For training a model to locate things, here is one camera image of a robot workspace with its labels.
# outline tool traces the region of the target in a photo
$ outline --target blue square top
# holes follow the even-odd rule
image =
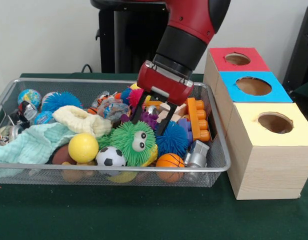
[[[230,98],[238,103],[293,103],[285,89],[269,71],[222,71],[220,76],[227,88]],[[271,86],[271,92],[265,95],[252,95],[242,91],[237,81],[242,78],[251,77],[262,80]]]

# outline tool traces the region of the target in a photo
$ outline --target white wall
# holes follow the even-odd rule
[[[232,0],[209,47],[256,47],[284,79],[308,0]],[[89,0],[0,0],[0,92],[21,73],[100,71],[98,10]],[[196,73],[203,73],[206,53]]]

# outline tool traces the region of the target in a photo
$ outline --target black cable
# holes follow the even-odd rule
[[[88,67],[88,69],[89,69],[89,72],[90,73],[93,73],[93,70],[92,70],[92,68],[91,68],[91,66],[89,65],[89,64],[85,64],[84,65],[84,67],[82,68],[82,71],[81,71],[81,73],[84,73],[84,71],[85,71],[85,69]]]

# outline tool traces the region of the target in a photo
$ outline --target orange basketball toy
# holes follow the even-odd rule
[[[174,153],[162,155],[156,162],[158,168],[184,168],[182,158]],[[167,183],[176,183],[183,177],[183,172],[157,172],[160,179]]]

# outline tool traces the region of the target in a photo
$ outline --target circular hole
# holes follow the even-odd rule
[[[265,112],[258,117],[258,122],[267,130],[276,134],[287,134],[293,129],[293,121],[277,112]]]
[[[237,52],[226,55],[225,60],[226,62],[237,66],[247,65],[251,62],[251,60],[247,56]]]
[[[236,85],[244,93],[253,96],[264,96],[272,91],[271,85],[262,79],[246,76],[236,81]]]

